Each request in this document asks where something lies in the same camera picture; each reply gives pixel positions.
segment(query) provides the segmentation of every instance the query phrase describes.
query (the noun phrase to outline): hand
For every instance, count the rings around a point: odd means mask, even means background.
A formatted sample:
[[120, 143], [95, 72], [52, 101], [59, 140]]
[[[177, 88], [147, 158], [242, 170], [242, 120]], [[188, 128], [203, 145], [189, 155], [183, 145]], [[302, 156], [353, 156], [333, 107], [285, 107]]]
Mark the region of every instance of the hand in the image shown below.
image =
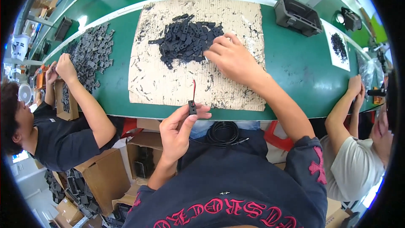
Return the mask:
[[49, 66], [47, 72], [45, 73], [45, 80], [47, 84], [53, 84], [55, 80], [58, 78], [58, 74], [55, 71], [56, 61]]
[[347, 92], [350, 93], [353, 97], [356, 97], [357, 94], [359, 94], [361, 91], [361, 85], [362, 85], [362, 82], [361, 82], [360, 74], [358, 74], [354, 77], [351, 77], [349, 79], [349, 85], [347, 88]]
[[59, 57], [58, 64], [56, 65], [56, 72], [67, 84], [77, 79], [76, 69], [70, 60], [69, 54], [63, 53]]
[[175, 163], [188, 149], [191, 128], [197, 119], [211, 118], [209, 106], [196, 103], [197, 115], [188, 115], [188, 105], [178, 108], [168, 118], [164, 119], [159, 126], [162, 137], [162, 158], [168, 163]]
[[361, 90], [360, 93], [357, 94], [356, 96], [356, 101], [354, 102], [354, 106], [353, 106], [353, 111], [359, 113], [361, 106], [363, 105], [364, 102], [364, 96], [366, 95], [366, 89], [363, 85], [363, 83], [361, 83]]
[[215, 38], [210, 49], [204, 51], [204, 55], [214, 62], [227, 78], [247, 87], [250, 87], [258, 76], [266, 74], [233, 33]]

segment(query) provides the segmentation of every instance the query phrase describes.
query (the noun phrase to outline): finger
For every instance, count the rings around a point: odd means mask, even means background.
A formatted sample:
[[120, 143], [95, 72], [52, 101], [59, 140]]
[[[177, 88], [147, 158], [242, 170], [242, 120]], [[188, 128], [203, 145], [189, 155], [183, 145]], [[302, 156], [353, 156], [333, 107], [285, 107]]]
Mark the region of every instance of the finger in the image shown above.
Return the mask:
[[213, 40], [213, 43], [219, 43], [222, 46], [226, 47], [226, 48], [232, 48], [234, 46], [234, 44], [228, 40], [228, 38], [226, 38], [224, 35], [218, 36], [217, 38], [215, 38]]
[[228, 48], [225, 46], [219, 44], [219, 43], [214, 43], [211, 45], [209, 48], [210, 51], [217, 53], [218, 55], [224, 55], [226, 53]]
[[[211, 109], [211, 107], [209, 106], [203, 106], [202, 104], [200, 104], [199, 107], [197, 107], [197, 116], [199, 119], [204, 118], [204, 119], [209, 119], [211, 118], [211, 113], [207, 113], [209, 110]], [[185, 115], [183, 115], [180, 119], [180, 121], [186, 119], [188, 117], [188, 110], [187, 113]]]
[[198, 116], [195, 114], [189, 115], [183, 122], [183, 125], [180, 128], [179, 134], [176, 137], [177, 141], [188, 141], [190, 137], [191, 129], [196, 123]]
[[226, 34], [224, 34], [224, 36], [225, 36], [226, 38], [230, 38], [233, 44], [235, 44], [235, 45], [242, 45], [242, 43], [239, 41], [239, 39], [238, 39], [238, 37], [236, 36], [236, 34], [234, 34], [234, 33], [226, 33]]
[[217, 64], [221, 60], [221, 56], [213, 51], [206, 50], [204, 51], [204, 56], [206, 56], [209, 60]]
[[210, 119], [212, 114], [205, 112], [197, 112], [198, 119]]
[[[195, 105], [197, 110], [203, 106], [201, 103], [196, 103]], [[189, 111], [190, 110], [188, 109], [188, 104], [179, 107], [178, 109], [176, 109], [175, 112], [173, 112], [173, 114], [171, 114], [169, 117], [165, 119], [165, 124], [169, 125], [178, 123], [179, 121], [185, 119], [188, 116]]]

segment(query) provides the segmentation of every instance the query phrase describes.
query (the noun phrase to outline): hair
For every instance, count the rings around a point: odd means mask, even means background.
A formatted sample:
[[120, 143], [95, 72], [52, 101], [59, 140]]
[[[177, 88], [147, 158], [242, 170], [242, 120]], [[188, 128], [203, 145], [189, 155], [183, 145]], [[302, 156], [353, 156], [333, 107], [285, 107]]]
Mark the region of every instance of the hair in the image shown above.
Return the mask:
[[19, 128], [18, 122], [15, 120], [18, 109], [18, 87], [16, 82], [7, 80], [1, 85], [1, 147], [7, 155], [16, 155], [23, 151], [23, 148], [13, 141], [13, 135]]

